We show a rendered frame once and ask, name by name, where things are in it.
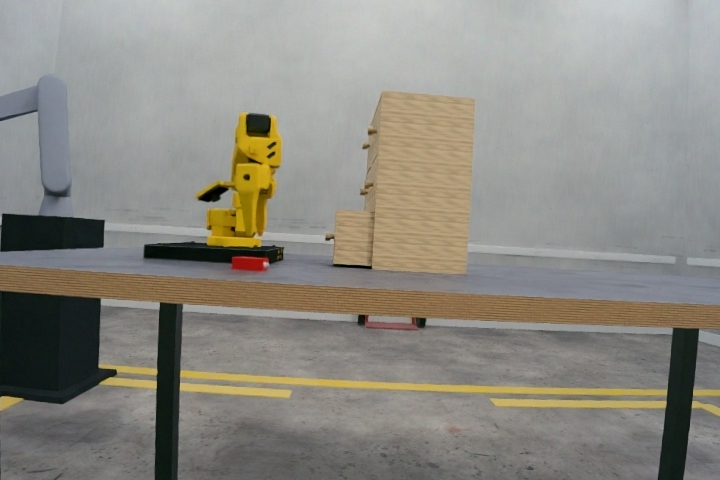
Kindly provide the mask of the red 9v battery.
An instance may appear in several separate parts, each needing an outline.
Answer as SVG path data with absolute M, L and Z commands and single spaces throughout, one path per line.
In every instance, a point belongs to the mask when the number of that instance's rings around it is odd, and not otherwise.
M 268 266 L 268 258 L 232 257 L 234 270 L 266 271 Z

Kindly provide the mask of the wooden chest of drawers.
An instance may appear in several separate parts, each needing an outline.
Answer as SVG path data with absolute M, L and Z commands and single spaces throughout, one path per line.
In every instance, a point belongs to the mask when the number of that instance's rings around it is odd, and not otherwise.
M 382 90 L 374 120 L 380 100 L 368 267 L 466 274 L 475 99 Z

